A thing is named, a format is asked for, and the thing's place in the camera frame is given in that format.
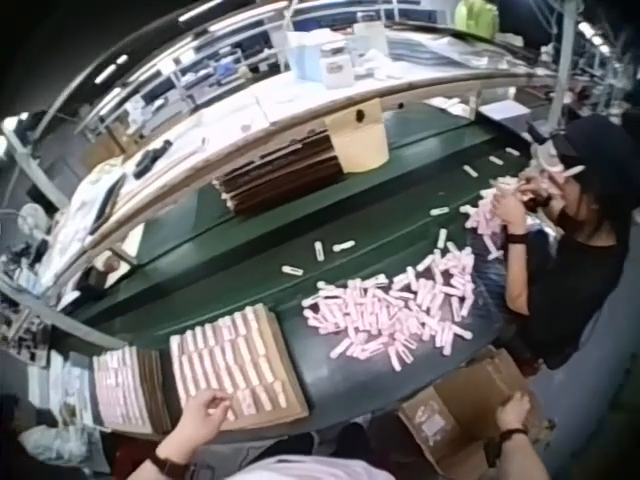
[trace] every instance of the wristwatch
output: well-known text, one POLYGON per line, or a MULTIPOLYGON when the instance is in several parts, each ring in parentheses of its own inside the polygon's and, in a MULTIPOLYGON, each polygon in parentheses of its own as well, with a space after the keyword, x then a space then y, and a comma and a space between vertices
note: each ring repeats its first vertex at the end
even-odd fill
POLYGON ((149 461, 153 463, 153 465, 167 478, 171 480, 182 480, 189 471, 189 464, 187 465, 178 465, 177 463, 172 463, 169 460, 162 459, 158 457, 156 452, 153 452, 149 457, 149 461))

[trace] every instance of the hand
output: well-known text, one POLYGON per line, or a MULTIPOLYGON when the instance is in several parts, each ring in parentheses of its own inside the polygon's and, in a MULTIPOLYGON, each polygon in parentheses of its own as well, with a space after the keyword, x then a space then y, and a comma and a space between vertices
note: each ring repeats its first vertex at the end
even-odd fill
POLYGON ((500 431, 512 430, 514 428, 522 428, 527 418, 527 413, 531 408, 529 396, 517 392, 511 400, 505 405, 498 408, 496 412, 496 422, 500 431))
POLYGON ((227 418, 231 402, 226 394, 202 390, 190 398, 178 426, 160 444, 158 457, 186 465, 198 447, 212 441, 227 418))
POLYGON ((518 192, 520 194, 528 193, 538 200, 541 200, 548 195, 542 180, 535 173, 525 170, 519 175, 518 179, 522 182, 522 185, 518 187, 518 192))
POLYGON ((493 214, 504 222, 509 233, 526 233, 527 211, 515 192, 498 188, 491 203, 493 214))

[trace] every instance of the black cap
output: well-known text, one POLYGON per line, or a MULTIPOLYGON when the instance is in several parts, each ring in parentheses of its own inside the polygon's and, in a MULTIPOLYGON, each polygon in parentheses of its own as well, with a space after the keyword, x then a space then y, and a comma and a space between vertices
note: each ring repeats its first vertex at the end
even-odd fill
POLYGON ((640 158, 636 144, 625 130, 602 115, 571 122, 552 138, 565 168, 584 165, 598 177, 601 193, 620 208, 640 206, 640 158))

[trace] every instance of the cardboard box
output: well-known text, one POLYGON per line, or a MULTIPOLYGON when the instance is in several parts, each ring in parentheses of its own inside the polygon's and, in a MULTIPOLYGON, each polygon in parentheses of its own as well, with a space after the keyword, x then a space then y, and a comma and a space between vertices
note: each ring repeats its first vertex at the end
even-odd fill
POLYGON ((496 409, 517 391, 531 395, 527 427, 537 438, 544 424, 539 403, 504 350, 483 352, 404 403, 399 415, 440 474, 476 480, 488 468, 483 444, 499 434, 496 409))

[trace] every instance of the metal pole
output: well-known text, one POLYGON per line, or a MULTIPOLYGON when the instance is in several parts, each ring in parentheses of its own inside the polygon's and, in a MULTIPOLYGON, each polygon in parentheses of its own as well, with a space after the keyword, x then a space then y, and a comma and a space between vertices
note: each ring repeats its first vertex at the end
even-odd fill
POLYGON ((47 177, 42 169, 36 164, 31 157, 31 153, 27 150, 22 142, 18 139, 15 132, 0 124, 0 131, 7 139, 7 143, 13 150, 16 163, 24 170, 27 176, 36 184, 36 186, 44 193, 44 195, 60 210, 69 205, 69 199, 58 190, 53 182, 47 177))
MULTIPOLYGON (((94 330, 91 327, 87 327, 84 323, 57 312, 30 293, 16 289, 12 283, 7 281, 4 275, 0 275, 0 292, 10 296, 18 302, 22 308, 29 311, 29 314, 20 316, 18 319, 21 321, 20 323, 26 322, 30 315, 36 315, 40 317, 43 322, 50 323, 60 330, 64 330, 87 343, 98 345, 99 347, 116 349, 127 345, 126 342, 119 338, 94 330)), ((22 325, 15 325, 14 329, 20 331, 22 325)))
POLYGON ((560 63, 556 93, 549 112, 549 131, 558 128, 564 96, 571 80, 571 63, 573 60, 573 40, 576 34, 576 20, 578 17, 578 0, 566 0, 564 3, 564 18, 562 21, 562 46, 560 48, 560 63))

